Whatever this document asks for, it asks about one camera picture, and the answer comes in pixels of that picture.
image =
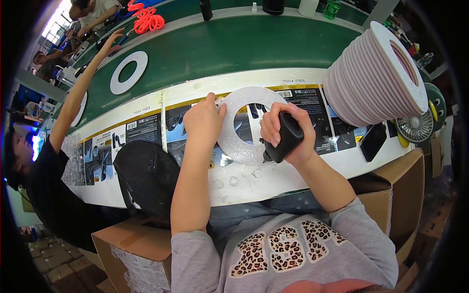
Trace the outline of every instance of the green bottle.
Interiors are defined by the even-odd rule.
[[[329,0],[327,6],[324,9],[323,15],[325,18],[333,20],[337,15],[337,11],[340,9],[339,0]]]

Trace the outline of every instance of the black shirt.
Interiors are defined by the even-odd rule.
[[[67,155],[57,155],[46,140],[28,174],[26,191],[39,219],[53,234],[73,246],[96,252],[91,233],[112,223],[99,206],[84,203],[61,180]]]

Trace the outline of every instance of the phone photo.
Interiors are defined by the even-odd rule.
[[[371,162],[375,158],[386,139],[386,127],[382,123],[375,124],[368,130],[360,143],[360,148],[367,162]]]

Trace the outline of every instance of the hand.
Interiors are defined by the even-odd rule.
[[[123,34],[121,34],[121,32],[123,30],[124,30],[124,28],[121,28],[121,29],[118,29],[115,32],[113,32],[113,34],[109,37],[109,39],[107,39],[107,41],[104,43],[103,47],[98,52],[98,54],[96,54],[96,56],[98,56],[101,59],[104,59],[107,56],[109,56],[109,54],[111,54],[112,52],[114,52],[116,50],[119,50],[121,48],[121,46],[118,45],[118,46],[114,46],[112,48],[111,48],[111,46],[113,45],[114,41],[118,37],[123,37],[124,36]]]
[[[82,27],[79,31],[78,31],[78,36],[79,37],[82,37],[84,34],[88,33],[90,30],[92,29],[91,26],[87,25],[85,27]]]
[[[210,92],[205,100],[198,102],[184,115],[184,128],[187,131],[188,141],[213,148],[220,136],[223,119],[227,113],[226,104],[222,104],[217,112],[216,99],[217,96]]]
[[[262,138],[271,143],[274,147],[280,143],[280,120],[279,113],[281,111],[287,111],[293,118],[298,121],[301,129],[304,133],[304,139],[286,158],[285,160],[298,168],[305,162],[307,162],[313,154],[314,142],[316,140],[316,132],[314,131],[308,112],[298,108],[292,103],[282,104],[273,103],[270,112],[265,113],[262,116],[261,121],[261,136]]]
[[[71,40],[73,38],[73,30],[68,30],[67,33],[65,34],[65,36],[67,37],[67,39]]]

